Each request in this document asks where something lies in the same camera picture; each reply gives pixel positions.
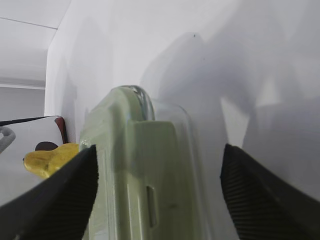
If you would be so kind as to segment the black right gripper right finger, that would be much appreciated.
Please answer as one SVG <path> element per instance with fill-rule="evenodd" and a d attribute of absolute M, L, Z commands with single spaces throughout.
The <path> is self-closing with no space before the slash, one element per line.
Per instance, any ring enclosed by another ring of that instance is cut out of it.
<path fill-rule="evenodd" d="M 222 194 L 241 240 L 318 240 L 320 203 L 226 144 Z"/>

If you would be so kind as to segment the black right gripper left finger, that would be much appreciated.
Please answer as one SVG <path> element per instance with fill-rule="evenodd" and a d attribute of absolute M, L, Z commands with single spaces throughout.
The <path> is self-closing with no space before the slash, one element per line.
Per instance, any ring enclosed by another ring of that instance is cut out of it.
<path fill-rule="evenodd" d="M 98 191 L 95 145 L 0 207 L 2 240 L 81 240 Z"/>

